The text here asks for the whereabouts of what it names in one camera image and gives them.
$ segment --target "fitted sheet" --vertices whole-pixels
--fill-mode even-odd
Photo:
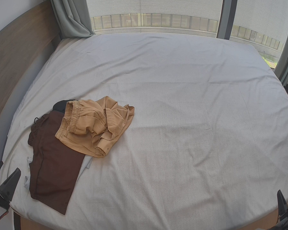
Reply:
[[[233,229],[275,209],[279,189],[288,198],[288,95],[255,48],[170,33],[61,44],[8,134],[0,183],[20,168],[16,212],[53,229]],[[63,216],[23,187],[30,126],[57,101],[106,95],[133,121]]]

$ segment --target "white bed sheet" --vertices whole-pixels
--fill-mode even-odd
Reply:
[[[63,99],[133,105],[130,127],[76,183],[66,215],[23,187],[35,117]],[[288,95],[255,48],[229,40],[117,33],[65,41],[11,125],[0,183],[53,229],[231,229],[288,198]]]

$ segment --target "headboard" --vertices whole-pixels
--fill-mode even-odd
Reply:
[[[59,32],[50,0],[0,31],[0,159],[13,115],[40,70],[36,65],[49,58]]]

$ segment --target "wooden headboard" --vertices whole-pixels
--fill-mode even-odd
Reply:
[[[19,80],[59,32],[50,0],[0,31],[0,115]]]

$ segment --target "bed frame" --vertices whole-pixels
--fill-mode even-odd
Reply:
[[[0,160],[13,115],[61,41],[59,34],[50,0],[22,14],[0,31]],[[277,209],[240,230],[270,228],[276,220]],[[34,228],[49,229],[38,223]]]

